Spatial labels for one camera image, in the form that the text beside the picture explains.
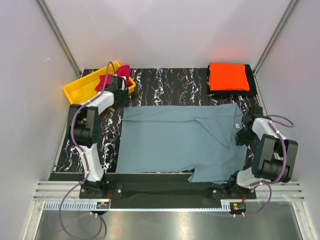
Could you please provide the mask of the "blue-grey t shirt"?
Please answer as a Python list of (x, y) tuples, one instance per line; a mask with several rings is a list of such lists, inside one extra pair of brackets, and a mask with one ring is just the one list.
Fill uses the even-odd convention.
[(179, 173), (192, 183), (226, 181), (243, 169), (236, 145), (243, 113), (235, 103), (216, 106), (137, 106), (124, 109), (116, 173)]

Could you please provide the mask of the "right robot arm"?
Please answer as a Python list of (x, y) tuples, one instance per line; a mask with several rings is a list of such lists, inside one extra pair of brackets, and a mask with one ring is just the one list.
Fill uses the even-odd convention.
[(230, 176), (226, 185), (230, 197), (240, 199), (254, 192), (258, 186), (291, 180), (299, 145), (282, 135), (275, 124), (286, 128), (295, 126), (283, 116), (253, 113), (245, 120), (245, 127), (235, 134), (237, 146), (248, 147), (255, 136), (259, 138), (259, 146), (253, 154), (251, 167)]

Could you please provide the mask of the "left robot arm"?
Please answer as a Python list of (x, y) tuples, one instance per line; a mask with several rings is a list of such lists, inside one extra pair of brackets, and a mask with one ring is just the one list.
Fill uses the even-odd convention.
[(73, 142), (84, 168), (81, 187), (97, 198), (108, 193), (105, 173), (100, 164), (98, 138), (101, 134), (100, 114), (109, 107), (126, 107), (129, 88), (126, 76), (112, 75), (101, 90), (82, 104), (69, 107), (66, 135)]

